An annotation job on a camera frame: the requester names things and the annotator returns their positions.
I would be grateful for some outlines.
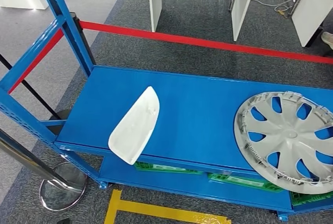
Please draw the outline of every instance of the yellow floor tape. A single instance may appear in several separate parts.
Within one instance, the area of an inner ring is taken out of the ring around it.
[[[228,220],[227,217],[225,216],[209,215],[176,208],[124,201],[120,199],[121,196],[121,190],[113,190],[104,224],[114,224],[117,211],[118,210],[200,224],[231,224],[231,220]]]

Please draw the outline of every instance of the shelf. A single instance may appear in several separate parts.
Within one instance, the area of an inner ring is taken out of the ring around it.
[[[137,171],[134,166],[128,165],[117,156],[105,157],[99,176],[111,183],[272,210],[292,211],[289,192],[286,190],[274,193],[229,183],[212,182],[208,179],[206,173],[189,175]]]
[[[155,129],[140,158],[253,171],[239,151],[234,119],[244,100],[295,91],[332,110],[333,91],[299,86],[96,66],[56,141],[60,148],[112,154],[111,132],[148,86],[160,99]]]

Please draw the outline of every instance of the green plastic crate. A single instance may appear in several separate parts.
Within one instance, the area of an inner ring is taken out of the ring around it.
[[[333,192],[328,192],[325,194],[300,194],[290,192],[292,194],[292,206],[299,206],[305,203],[317,202],[331,198],[333,196]]]
[[[231,175],[221,175],[218,173],[209,173],[208,178],[212,181],[227,182],[242,186],[249,186],[251,188],[262,189],[270,192],[281,192],[282,188],[266,180],[243,178]]]
[[[157,165],[157,164],[150,164],[150,163],[143,163],[141,161],[137,161],[134,164],[134,166],[139,171],[154,171],[154,172],[167,172],[167,173],[191,173],[193,175],[201,175],[202,171],[191,170],[191,169],[185,169],[185,168],[176,168],[176,167],[170,167],[170,166],[163,166],[163,165]]]

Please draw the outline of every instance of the white plastic piece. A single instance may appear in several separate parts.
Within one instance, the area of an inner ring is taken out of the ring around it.
[[[160,101],[149,86],[123,117],[108,138],[108,147],[133,165],[152,134],[160,112]]]
[[[279,97],[281,112],[273,109],[273,97]],[[298,112],[304,104],[310,110],[301,119]],[[253,108],[265,119],[255,119],[252,113]],[[333,191],[333,165],[319,161],[316,152],[333,156],[333,138],[322,140],[315,132],[331,126],[332,113],[301,94],[265,92],[242,104],[235,117],[234,133],[244,158],[262,177],[293,192],[322,194]],[[264,138],[252,140],[250,133],[262,134]],[[280,154],[276,166],[268,161],[273,153]],[[298,162],[303,162],[316,179],[301,174]]]

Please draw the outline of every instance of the stanchion base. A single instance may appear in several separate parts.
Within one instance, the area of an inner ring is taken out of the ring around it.
[[[56,173],[71,183],[80,193],[70,190],[60,190],[47,180],[43,180],[39,188],[41,204],[51,211],[63,211],[78,203],[84,193],[87,186],[87,175],[71,163],[61,163],[53,169]]]

